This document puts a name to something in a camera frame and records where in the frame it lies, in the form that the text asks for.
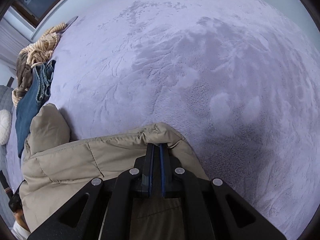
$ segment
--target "black mount bracket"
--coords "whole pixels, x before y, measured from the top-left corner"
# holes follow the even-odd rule
[[[199,179],[166,144],[148,144],[134,168],[114,179],[92,179],[28,240],[129,239],[132,200],[150,196],[181,199],[187,240],[286,239],[221,179]]]

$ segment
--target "white pillow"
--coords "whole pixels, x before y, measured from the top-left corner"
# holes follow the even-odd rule
[[[11,131],[11,114],[8,110],[0,110],[0,145],[5,145]]]

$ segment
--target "lavender fluffy rug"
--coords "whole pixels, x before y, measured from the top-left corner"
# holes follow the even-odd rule
[[[105,0],[55,50],[74,139],[166,122],[288,239],[320,203],[320,55],[263,0]]]

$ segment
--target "beige puffer jacket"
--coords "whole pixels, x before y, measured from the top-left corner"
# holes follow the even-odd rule
[[[157,123],[126,134],[70,140],[70,128],[55,105],[43,106],[32,120],[25,141],[20,196],[26,222],[33,232],[92,178],[117,177],[145,155],[148,143],[167,143],[185,169],[207,179],[185,138],[172,127]],[[131,239],[183,239],[180,200],[136,203],[132,212]]]

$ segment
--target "person's hand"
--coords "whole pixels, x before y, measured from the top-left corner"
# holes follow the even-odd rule
[[[30,232],[27,224],[22,219],[23,210],[19,209],[13,215],[14,215],[14,218],[16,219],[16,222],[18,223],[18,225],[21,226],[22,228],[24,228],[25,230],[27,230],[28,232]]]

